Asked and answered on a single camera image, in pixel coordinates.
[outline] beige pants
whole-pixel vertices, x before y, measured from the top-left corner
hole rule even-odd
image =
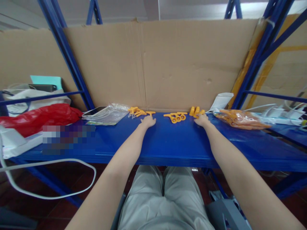
[[[140,165],[123,205],[118,229],[141,229],[149,222],[153,224],[147,224],[146,229],[154,225],[161,228],[167,225],[161,224],[167,218],[172,223],[181,222],[182,229],[187,229],[186,225],[189,229],[214,229],[190,168],[168,167],[162,176],[157,167]]]

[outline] person's right hand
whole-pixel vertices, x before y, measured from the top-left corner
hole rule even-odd
[[[146,126],[146,128],[149,128],[155,125],[156,119],[153,119],[152,116],[146,116],[144,119],[141,119],[141,123],[142,125]]]
[[[198,114],[197,116],[198,116],[198,119],[194,119],[194,121],[199,126],[205,127],[207,124],[211,124],[206,114],[204,115]]]

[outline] light blue paper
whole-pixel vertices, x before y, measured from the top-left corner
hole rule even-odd
[[[31,77],[33,84],[55,85],[57,86],[57,90],[62,89],[61,77],[35,76],[35,75],[31,75],[30,77]]]

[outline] forearm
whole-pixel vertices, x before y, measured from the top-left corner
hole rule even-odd
[[[211,123],[204,126],[212,153],[253,229],[305,229],[245,156]]]
[[[110,163],[104,170],[104,173],[118,175],[124,179],[126,183],[129,173],[140,156],[143,139],[147,129],[148,128],[142,123],[138,125],[136,130],[114,154]]]
[[[147,127],[139,124],[121,145],[66,230],[111,228],[128,176],[140,156]]]

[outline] cardboard box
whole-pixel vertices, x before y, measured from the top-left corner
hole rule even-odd
[[[154,111],[209,109],[230,92],[243,67],[258,20],[129,22],[66,28],[95,106],[109,102]],[[60,76],[76,86],[52,33],[0,34],[1,87],[30,75]],[[73,98],[83,109],[83,103]]]

